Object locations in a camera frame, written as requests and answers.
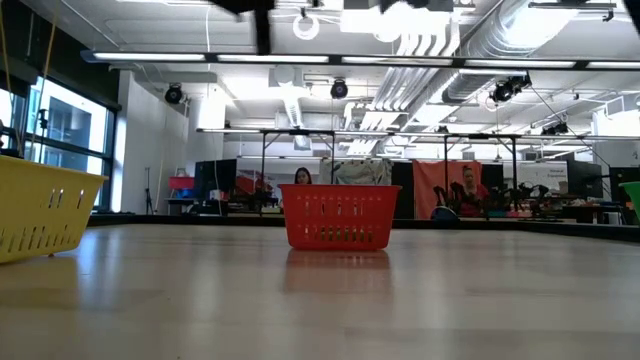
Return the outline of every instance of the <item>dark hair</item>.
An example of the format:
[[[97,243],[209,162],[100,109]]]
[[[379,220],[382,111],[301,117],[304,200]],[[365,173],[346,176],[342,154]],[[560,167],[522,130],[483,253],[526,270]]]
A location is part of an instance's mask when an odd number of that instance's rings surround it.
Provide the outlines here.
[[[298,170],[296,170],[296,175],[293,178],[293,183],[294,184],[298,184],[298,173],[300,171],[303,171],[307,174],[307,177],[309,178],[309,184],[311,184],[311,173],[309,172],[309,170],[307,168],[299,168]]]

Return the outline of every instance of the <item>green basket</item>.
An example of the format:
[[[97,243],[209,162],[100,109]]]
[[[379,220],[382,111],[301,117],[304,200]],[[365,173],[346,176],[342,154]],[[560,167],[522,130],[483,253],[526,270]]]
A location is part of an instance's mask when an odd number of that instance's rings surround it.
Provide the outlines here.
[[[640,181],[620,184],[620,187],[629,194],[633,208],[636,210],[636,216],[640,220]]]

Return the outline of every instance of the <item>person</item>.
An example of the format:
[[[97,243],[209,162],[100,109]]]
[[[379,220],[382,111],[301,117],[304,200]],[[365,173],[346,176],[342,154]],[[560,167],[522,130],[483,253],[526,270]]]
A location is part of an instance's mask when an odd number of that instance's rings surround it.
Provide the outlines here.
[[[296,170],[295,184],[311,185],[311,173],[307,168],[299,168]]]
[[[476,182],[473,170],[465,166],[462,168],[464,177],[464,196],[460,203],[459,214],[462,217],[479,217],[482,216],[482,204],[489,196],[489,191],[484,185]]]

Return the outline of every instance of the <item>ceiling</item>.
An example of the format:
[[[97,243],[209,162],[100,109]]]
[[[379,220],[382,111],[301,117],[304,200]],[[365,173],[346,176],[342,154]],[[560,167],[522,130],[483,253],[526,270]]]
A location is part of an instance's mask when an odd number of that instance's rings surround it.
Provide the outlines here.
[[[206,51],[207,36],[205,18],[207,8],[166,6],[163,4],[119,2],[117,0],[22,0],[47,19],[58,11],[59,27],[94,50],[122,51]],[[475,0],[476,10],[461,17],[461,34],[469,31],[497,0]],[[393,54],[398,41],[384,43],[372,34],[343,33],[340,26],[320,22],[320,32],[310,41],[301,40],[292,31],[296,10],[280,9],[273,12],[275,53],[315,54]],[[339,16],[337,10],[329,10],[327,16]],[[624,9],[616,10],[613,21],[603,22],[602,13],[581,13],[557,36],[538,49],[534,57],[552,58],[621,58],[640,57],[640,39]],[[210,50],[212,52],[253,52],[252,25],[243,18],[237,19],[217,8],[209,10]],[[163,78],[171,73],[198,72],[206,78],[208,71],[218,75],[236,98],[234,107],[228,109],[228,117],[240,123],[245,118],[271,118],[276,112],[284,112],[284,104],[278,99],[264,99],[256,92],[267,86],[271,66],[260,65],[146,65],[146,74],[138,72],[137,78],[166,88]],[[329,99],[329,88],[334,77],[344,77],[350,96],[371,98],[383,81],[386,68],[302,66],[303,74],[316,75],[326,80],[314,81],[312,96],[300,100],[303,112],[342,114],[348,101]],[[600,98],[610,90],[639,90],[639,73],[594,73],[535,71],[531,73],[534,88],[519,95],[497,113],[483,106],[486,93],[478,96],[479,104],[461,107],[453,115],[456,124],[527,125],[544,119],[554,111],[573,109],[570,123],[576,130],[588,130],[590,111],[597,105],[585,103],[589,98]],[[185,85],[193,96],[206,93],[205,83]],[[575,100],[579,93],[580,100]]]

